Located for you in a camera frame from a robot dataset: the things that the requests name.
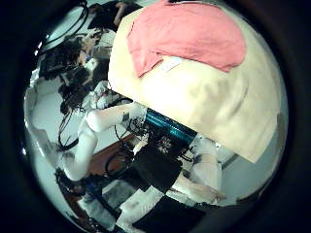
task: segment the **pink towel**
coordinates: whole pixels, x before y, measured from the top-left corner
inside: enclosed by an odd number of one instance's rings
[[[162,55],[200,61],[228,72],[246,53],[241,30],[220,8],[167,0],[143,10],[132,24],[127,43],[138,77],[153,69]]]

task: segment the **hand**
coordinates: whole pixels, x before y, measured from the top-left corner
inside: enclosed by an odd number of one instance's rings
[[[100,33],[100,30],[99,29],[93,29],[83,38],[86,53],[88,53],[90,50],[92,50],[93,47],[96,45],[96,43],[100,40],[100,36],[99,36],[100,34],[95,35],[96,33]]]
[[[115,20],[114,20],[115,26],[119,26],[120,23],[121,23],[121,20],[119,18],[115,18]]]

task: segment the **person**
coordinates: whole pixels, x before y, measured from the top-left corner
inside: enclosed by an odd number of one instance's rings
[[[90,14],[95,14],[87,29],[99,28],[117,32],[121,19],[142,6],[133,2],[110,1],[102,5],[95,3],[88,7]]]

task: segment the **black shirt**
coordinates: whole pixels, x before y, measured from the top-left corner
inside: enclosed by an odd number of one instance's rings
[[[115,26],[114,20],[118,13],[119,8],[116,7],[116,5],[120,1],[110,1],[105,4],[102,4],[102,9],[96,13],[96,16],[94,19],[90,22],[87,29],[92,28],[105,28],[105,29],[111,29],[115,32],[117,32],[118,27]],[[127,4],[125,11],[121,18],[127,16],[128,14],[142,8],[142,6],[136,4],[136,3],[129,3]]]

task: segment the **black cable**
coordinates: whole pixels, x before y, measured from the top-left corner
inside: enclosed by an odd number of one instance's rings
[[[84,8],[84,11],[86,11],[86,15],[85,15],[85,19],[84,21],[82,22],[82,24],[70,35],[68,36],[68,38],[66,38],[63,42],[61,42],[60,44],[63,44],[64,42],[70,40],[73,36],[75,36],[77,34],[77,32],[83,27],[83,25],[85,25],[86,23],[86,20],[88,18],[88,8],[86,5],[80,5],[80,7],[83,7]],[[42,51],[42,52],[39,52],[38,53],[38,56],[41,56],[43,54],[46,54],[47,52],[49,52],[50,50],[53,50],[54,48],[50,48],[48,50],[45,50],[45,51]]]
[[[65,130],[65,128],[67,127],[70,119],[71,119],[71,116],[73,114],[73,111],[71,113],[68,113],[64,116],[63,120],[61,121],[60,125],[59,125],[59,131],[58,131],[58,142],[59,142],[59,145],[60,145],[60,149],[62,151],[66,151],[66,150],[69,150],[71,148],[73,148],[74,146],[76,146],[78,143],[79,143],[79,138],[77,138],[75,141],[73,141],[71,144],[69,145],[63,145],[62,142],[61,142],[61,133]]]
[[[65,36],[74,26],[77,25],[77,23],[80,21],[81,18],[83,18],[84,15],[85,15],[85,9],[82,10],[80,16],[78,17],[77,21],[74,22],[74,24],[72,24],[72,25],[71,25],[64,33],[62,33],[60,36],[58,36],[58,37],[56,37],[56,38],[54,38],[54,39],[52,39],[52,40],[46,42],[46,43],[44,44],[44,46],[49,45],[50,43],[53,43],[54,41],[57,41],[57,40],[59,40],[60,38],[62,38],[63,36]]]
[[[113,107],[113,106],[116,106],[119,102],[123,101],[123,100],[128,100],[128,101],[131,101],[133,102],[132,99],[130,98],[127,98],[127,97],[123,97],[123,98],[120,98],[120,99],[117,99],[115,100],[114,102],[112,102],[108,107]]]

